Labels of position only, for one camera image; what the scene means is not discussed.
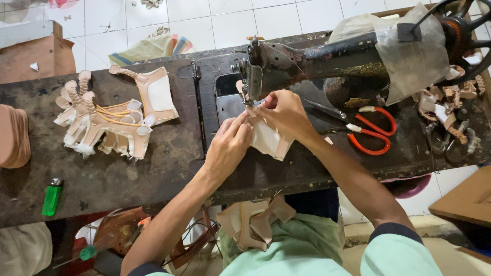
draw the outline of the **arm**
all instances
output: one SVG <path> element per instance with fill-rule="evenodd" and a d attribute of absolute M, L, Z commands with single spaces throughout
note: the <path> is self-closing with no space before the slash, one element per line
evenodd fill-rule
<path fill-rule="evenodd" d="M 272 92 L 254 112 L 307 147 L 326 167 L 353 206 L 375 228 L 382 223 L 395 222 L 414 230 L 404 209 L 382 183 L 317 134 L 298 95 L 288 90 Z"/>
<path fill-rule="evenodd" d="M 244 123 L 246 119 L 244 112 L 223 122 L 203 167 L 152 220 L 123 259 L 122 276 L 145 263 L 160 265 L 171 253 L 194 214 L 244 158 L 252 139 L 252 127 Z"/>

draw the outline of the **sleeve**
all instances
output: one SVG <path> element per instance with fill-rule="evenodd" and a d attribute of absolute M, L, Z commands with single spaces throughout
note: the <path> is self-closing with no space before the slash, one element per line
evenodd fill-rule
<path fill-rule="evenodd" d="M 152 276 L 164 276 L 164 275 L 170 275 L 167 273 L 165 269 L 162 267 L 152 264 L 152 263 L 146 263 L 142 264 L 139 267 L 136 267 L 133 269 L 128 276 L 146 276 L 146 275 L 152 275 Z"/>
<path fill-rule="evenodd" d="M 422 242 L 392 233 L 370 237 L 361 258 L 360 272 L 362 276 L 442 275 Z"/>
<path fill-rule="evenodd" d="M 368 242 L 371 242 L 374 238 L 383 234 L 401 235 L 424 245 L 421 237 L 416 232 L 414 232 L 411 228 L 394 222 L 387 222 L 379 225 L 377 229 L 373 231 L 372 235 L 370 235 L 370 239 L 368 240 Z"/>

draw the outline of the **sewing machine handwheel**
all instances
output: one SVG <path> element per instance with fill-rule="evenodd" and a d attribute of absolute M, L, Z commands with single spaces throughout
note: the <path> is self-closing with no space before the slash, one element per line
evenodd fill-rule
<path fill-rule="evenodd" d="M 458 83 L 465 82 L 467 80 L 475 78 L 482 71 L 491 65 L 491 55 L 486 55 L 483 60 L 475 65 L 469 64 L 463 56 L 469 50 L 476 48 L 490 48 L 491 41 L 489 40 L 473 40 L 472 31 L 484 24 L 486 21 L 491 20 L 491 12 L 486 13 L 478 19 L 468 21 L 465 15 L 469 11 L 469 8 L 474 0 L 465 0 L 461 8 L 453 13 L 448 14 L 444 7 L 452 2 L 458 0 L 444 0 L 435 5 L 429 13 L 435 14 L 442 24 L 445 32 L 446 48 L 448 51 L 448 58 L 450 64 L 455 64 L 462 67 L 465 70 L 465 74 L 461 77 L 454 78 L 452 80 L 445 80 L 437 85 L 439 86 L 451 86 Z M 490 0 L 478 0 L 488 6 L 491 10 Z"/>

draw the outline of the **cardboard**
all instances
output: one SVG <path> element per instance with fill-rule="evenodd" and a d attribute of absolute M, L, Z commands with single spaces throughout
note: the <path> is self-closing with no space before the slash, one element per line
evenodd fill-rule
<path fill-rule="evenodd" d="M 0 49 L 0 84 L 75 73 L 73 44 L 50 35 Z M 33 63 L 39 72 L 31 68 Z"/>
<path fill-rule="evenodd" d="M 491 227 L 491 166 L 480 168 L 428 209 L 437 216 Z"/>

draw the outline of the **mint green shirt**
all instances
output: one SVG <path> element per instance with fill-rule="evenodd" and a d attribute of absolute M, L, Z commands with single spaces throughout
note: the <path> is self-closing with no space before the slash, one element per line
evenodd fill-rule
<path fill-rule="evenodd" d="M 277 220 L 271 227 L 273 241 L 266 252 L 241 252 L 235 241 L 220 230 L 224 268 L 220 276 L 351 275 L 341 267 L 338 226 L 331 219 L 296 214 L 287 223 Z M 441 275 L 424 245 L 396 234 L 382 234 L 370 242 L 360 272 L 363 276 Z"/>

